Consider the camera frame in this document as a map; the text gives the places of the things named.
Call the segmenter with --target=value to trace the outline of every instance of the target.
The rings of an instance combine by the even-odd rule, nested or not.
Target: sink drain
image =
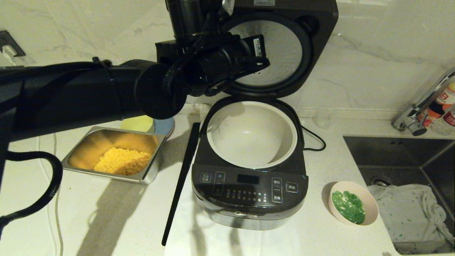
[[[386,187],[389,185],[393,185],[393,182],[389,178],[384,176],[373,176],[370,180],[370,184]]]

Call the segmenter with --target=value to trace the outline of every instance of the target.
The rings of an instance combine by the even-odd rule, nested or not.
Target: bottle
[[[427,109],[420,112],[418,120],[425,116],[423,126],[428,127],[440,119],[452,106],[455,105],[455,82],[451,82],[447,88],[435,99]]]
[[[441,135],[451,135],[455,132],[455,106],[452,108],[438,121],[436,121],[431,129]]]

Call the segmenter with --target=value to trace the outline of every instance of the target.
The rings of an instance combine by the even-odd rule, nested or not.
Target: chrome faucet
[[[427,106],[431,100],[434,100],[434,96],[437,92],[440,92],[443,87],[449,85],[447,81],[453,76],[455,76],[455,67],[444,73],[444,75],[441,76],[417,103],[412,104],[412,106],[407,108],[397,119],[395,119],[392,122],[392,127],[399,131],[408,129],[414,136],[420,136],[426,133],[427,129],[423,126],[423,122],[427,117],[425,116],[419,121],[417,116],[423,110],[423,107]]]

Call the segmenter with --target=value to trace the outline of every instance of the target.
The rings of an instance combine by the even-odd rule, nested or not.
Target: stainless steel sink
[[[367,185],[423,184],[432,188],[455,234],[455,140],[344,137]]]

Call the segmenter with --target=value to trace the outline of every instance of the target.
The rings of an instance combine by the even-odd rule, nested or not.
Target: marble wall
[[[455,65],[455,1],[337,0],[339,20],[316,67],[295,94],[312,108],[396,111]],[[164,0],[0,0],[0,30],[27,53],[19,65],[156,59],[173,38]],[[214,98],[188,98],[212,103]]]

